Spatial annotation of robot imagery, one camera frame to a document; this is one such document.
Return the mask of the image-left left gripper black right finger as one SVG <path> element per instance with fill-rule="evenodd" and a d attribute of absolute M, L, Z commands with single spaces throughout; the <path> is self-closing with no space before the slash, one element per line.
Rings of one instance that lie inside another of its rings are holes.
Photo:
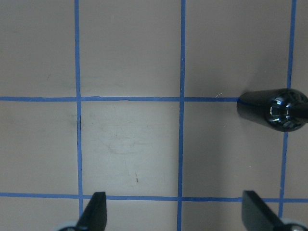
<path fill-rule="evenodd" d="M 247 231 L 306 231 L 296 220 L 279 218 L 255 191 L 243 191 L 242 223 Z"/>

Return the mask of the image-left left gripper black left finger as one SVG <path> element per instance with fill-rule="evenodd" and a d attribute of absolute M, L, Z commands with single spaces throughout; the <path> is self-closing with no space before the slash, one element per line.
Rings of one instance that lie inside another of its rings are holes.
<path fill-rule="evenodd" d="M 104 231 L 107 224 L 105 192 L 95 192 L 75 225 L 65 225 L 58 231 Z"/>

